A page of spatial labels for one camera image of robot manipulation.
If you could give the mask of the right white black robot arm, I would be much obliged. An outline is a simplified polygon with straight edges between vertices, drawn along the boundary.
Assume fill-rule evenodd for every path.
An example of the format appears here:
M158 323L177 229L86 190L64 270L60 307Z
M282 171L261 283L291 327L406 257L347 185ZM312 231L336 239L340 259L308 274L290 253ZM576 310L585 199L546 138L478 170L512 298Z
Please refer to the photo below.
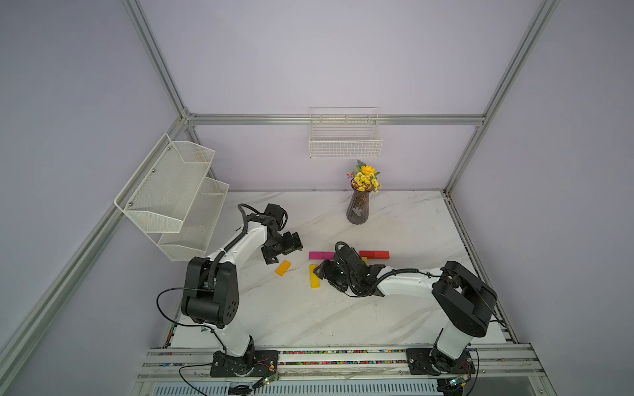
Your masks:
M411 372L431 376L468 369L472 340L487 335L495 317L497 293L464 265L448 261L432 270L392 268L367 264L359 252L344 242L335 244L331 259L313 269L319 280L351 298L405 295L436 300L447 317L447 325L430 349L411 350Z

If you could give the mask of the light red block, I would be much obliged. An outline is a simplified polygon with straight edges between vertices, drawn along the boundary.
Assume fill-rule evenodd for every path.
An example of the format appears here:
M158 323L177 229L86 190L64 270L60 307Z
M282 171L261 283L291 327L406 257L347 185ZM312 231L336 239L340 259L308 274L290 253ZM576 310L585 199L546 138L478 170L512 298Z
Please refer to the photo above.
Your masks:
M391 255L388 251L375 251L374 258L380 260L389 260L391 258Z

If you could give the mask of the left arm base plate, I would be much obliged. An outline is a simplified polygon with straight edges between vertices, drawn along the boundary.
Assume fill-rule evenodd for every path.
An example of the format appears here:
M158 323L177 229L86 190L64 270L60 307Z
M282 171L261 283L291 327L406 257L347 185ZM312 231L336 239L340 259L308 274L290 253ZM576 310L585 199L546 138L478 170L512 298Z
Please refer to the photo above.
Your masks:
M213 355L211 378L263 377L277 369L279 351L247 351L242 357L229 356L222 351Z

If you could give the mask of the yellow block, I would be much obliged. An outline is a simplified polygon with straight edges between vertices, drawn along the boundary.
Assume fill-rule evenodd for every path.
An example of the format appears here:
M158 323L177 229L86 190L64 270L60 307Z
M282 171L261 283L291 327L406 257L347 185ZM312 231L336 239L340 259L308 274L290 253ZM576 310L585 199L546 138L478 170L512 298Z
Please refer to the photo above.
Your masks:
M317 265L309 265L310 287L316 290L320 288L320 278L315 274L315 269Z

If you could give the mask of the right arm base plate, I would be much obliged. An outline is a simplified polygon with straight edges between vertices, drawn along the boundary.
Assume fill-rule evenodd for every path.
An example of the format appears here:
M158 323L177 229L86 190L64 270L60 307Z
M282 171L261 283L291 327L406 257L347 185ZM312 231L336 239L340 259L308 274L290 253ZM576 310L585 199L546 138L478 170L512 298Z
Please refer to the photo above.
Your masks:
M472 358L465 349L459 358L453 359L434 348L408 348L406 362L412 375L442 376L475 374Z

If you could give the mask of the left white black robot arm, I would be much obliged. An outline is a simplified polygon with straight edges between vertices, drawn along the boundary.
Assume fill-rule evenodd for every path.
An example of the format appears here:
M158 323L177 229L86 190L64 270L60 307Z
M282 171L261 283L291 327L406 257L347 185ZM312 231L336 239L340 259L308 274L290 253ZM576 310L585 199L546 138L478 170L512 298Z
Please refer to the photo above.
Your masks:
M252 338L237 322L239 308L238 270L256 252L267 265L279 263L280 255L300 251L297 233L285 231L287 211L276 204L263 212L239 204L242 228L231 241L209 257L188 262L181 313L196 325L211 327L226 356L243 358L253 348Z

